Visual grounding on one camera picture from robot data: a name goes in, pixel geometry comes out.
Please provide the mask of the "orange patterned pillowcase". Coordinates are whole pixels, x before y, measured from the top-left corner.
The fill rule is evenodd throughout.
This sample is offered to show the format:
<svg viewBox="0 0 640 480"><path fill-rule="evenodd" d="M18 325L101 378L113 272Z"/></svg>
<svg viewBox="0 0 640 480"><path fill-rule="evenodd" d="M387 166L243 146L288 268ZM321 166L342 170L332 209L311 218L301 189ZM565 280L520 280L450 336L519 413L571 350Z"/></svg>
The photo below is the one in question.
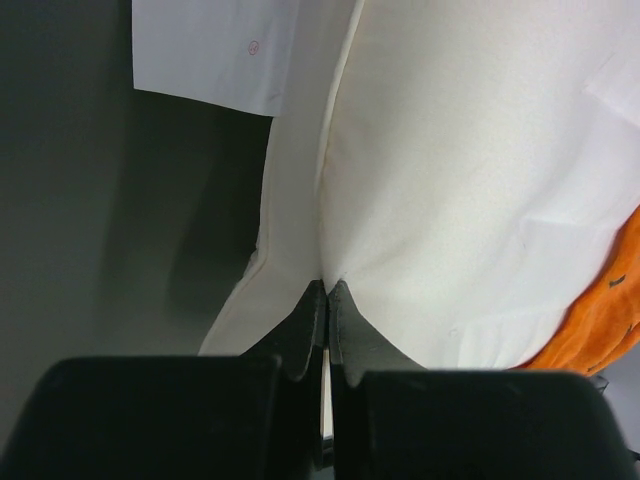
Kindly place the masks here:
<svg viewBox="0 0 640 480"><path fill-rule="evenodd" d="M521 367L592 376L639 342L639 212L617 234L596 280L571 305L558 331Z"/></svg>

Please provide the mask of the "white pillow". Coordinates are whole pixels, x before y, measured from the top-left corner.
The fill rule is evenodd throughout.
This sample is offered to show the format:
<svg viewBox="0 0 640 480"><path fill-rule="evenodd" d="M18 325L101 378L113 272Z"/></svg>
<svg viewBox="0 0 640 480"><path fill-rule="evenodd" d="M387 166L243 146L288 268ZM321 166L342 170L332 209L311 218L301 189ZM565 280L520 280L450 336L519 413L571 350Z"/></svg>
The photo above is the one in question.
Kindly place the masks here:
<svg viewBox="0 0 640 480"><path fill-rule="evenodd" d="M639 212L635 1L136 1L132 57L138 90L273 120L204 355L319 279L421 367L521 367Z"/></svg>

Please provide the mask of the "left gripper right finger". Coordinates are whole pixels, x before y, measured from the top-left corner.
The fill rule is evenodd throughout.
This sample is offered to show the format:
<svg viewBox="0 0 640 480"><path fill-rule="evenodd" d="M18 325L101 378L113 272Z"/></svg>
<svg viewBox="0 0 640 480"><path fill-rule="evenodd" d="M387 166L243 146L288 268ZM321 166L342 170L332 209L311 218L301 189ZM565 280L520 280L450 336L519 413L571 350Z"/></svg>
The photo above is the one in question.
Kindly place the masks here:
<svg viewBox="0 0 640 480"><path fill-rule="evenodd" d="M428 370L328 296L339 479L629 479L633 460L586 378L540 370Z"/></svg>

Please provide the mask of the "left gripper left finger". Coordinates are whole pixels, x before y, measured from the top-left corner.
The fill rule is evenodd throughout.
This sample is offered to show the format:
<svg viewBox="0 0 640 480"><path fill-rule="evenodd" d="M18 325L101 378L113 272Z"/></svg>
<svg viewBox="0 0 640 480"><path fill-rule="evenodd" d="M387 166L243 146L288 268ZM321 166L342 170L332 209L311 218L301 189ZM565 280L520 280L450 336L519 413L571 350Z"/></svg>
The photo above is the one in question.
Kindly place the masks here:
<svg viewBox="0 0 640 480"><path fill-rule="evenodd" d="M326 294L238 356L73 358L36 384L8 479L307 479L323 465Z"/></svg>

